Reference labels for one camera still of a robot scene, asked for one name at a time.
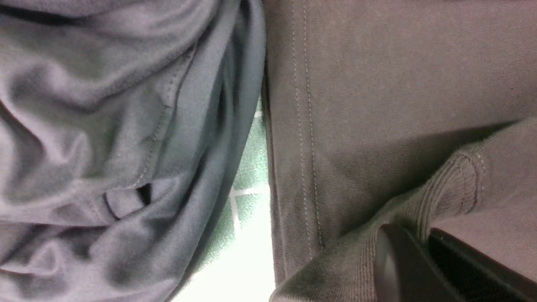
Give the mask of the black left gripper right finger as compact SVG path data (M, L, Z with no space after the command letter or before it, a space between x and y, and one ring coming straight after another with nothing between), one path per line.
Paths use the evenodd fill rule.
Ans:
M464 302L535 302L536 282L455 236L433 228L428 251Z

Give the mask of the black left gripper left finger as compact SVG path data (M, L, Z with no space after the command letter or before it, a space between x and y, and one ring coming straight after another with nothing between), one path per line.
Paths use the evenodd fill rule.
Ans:
M460 302L423 246L404 228L378 230L374 261L378 302Z

